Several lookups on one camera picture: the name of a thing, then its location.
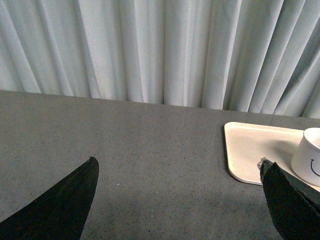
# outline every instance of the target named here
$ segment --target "white curtain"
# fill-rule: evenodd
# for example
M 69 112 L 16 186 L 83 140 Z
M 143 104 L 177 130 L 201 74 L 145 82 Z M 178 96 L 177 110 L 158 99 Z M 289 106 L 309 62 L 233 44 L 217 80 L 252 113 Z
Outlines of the white curtain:
M 0 0 L 0 89 L 320 118 L 319 0 Z

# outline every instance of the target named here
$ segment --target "smiley face drawing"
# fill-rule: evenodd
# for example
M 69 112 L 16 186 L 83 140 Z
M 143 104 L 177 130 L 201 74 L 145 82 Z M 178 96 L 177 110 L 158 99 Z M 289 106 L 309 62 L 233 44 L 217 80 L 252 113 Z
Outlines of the smiley face drawing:
M 312 167 L 312 163 L 313 163 L 313 162 L 314 162 L 314 159 L 311 159 L 311 163 L 310 163 L 311 170 L 312 170 L 312 172 L 313 172 L 315 175 L 317 175 L 318 177 L 320 177 L 320 174 L 319 174 L 319 173 L 316 173 L 315 170 L 314 170 L 313 167 Z

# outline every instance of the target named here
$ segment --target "white mug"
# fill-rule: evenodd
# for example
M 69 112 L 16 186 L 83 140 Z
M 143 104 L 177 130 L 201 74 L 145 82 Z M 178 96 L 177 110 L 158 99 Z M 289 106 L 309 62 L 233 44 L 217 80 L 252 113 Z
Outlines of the white mug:
M 303 131 L 291 166 L 300 178 L 320 187 L 320 128 L 313 127 Z

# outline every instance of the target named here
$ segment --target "gray table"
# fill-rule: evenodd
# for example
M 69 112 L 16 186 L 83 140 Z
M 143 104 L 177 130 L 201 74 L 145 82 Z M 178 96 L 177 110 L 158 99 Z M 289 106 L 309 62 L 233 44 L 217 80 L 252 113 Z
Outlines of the gray table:
M 81 239 L 278 240 L 261 186 L 228 172 L 223 126 L 319 119 L 0 91 L 0 221 L 90 156 Z

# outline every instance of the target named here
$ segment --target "gray speckled countertop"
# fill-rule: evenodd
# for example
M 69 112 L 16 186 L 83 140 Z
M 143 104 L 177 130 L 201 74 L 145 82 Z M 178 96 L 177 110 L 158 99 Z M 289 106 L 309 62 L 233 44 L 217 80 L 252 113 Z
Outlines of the gray speckled countertop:
M 319 119 L 0 91 L 0 221 L 100 164 L 81 239 L 279 240 L 261 186 L 228 172 L 223 126 Z

